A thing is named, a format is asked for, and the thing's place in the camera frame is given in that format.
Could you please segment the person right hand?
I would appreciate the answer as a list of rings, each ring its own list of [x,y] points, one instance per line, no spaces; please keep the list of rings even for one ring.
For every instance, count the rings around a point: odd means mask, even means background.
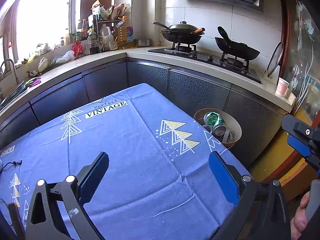
[[[291,240],[297,240],[308,224],[306,217],[306,206],[309,203],[310,191],[304,194],[296,210],[295,216],[290,221]]]

